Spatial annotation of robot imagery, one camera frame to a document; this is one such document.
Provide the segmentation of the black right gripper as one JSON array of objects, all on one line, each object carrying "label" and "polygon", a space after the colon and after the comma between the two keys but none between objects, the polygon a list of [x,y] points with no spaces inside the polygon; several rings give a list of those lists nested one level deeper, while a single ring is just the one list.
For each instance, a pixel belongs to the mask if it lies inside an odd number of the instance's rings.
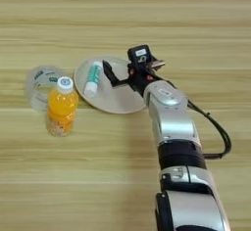
[{"label": "black right gripper", "polygon": [[152,60],[146,66],[128,64],[128,80],[119,80],[107,61],[103,61],[102,64],[103,71],[113,87],[125,86],[128,84],[133,91],[142,96],[144,90],[150,83],[161,80],[161,77],[156,75],[153,70],[160,69],[166,63],[164,60]]}]

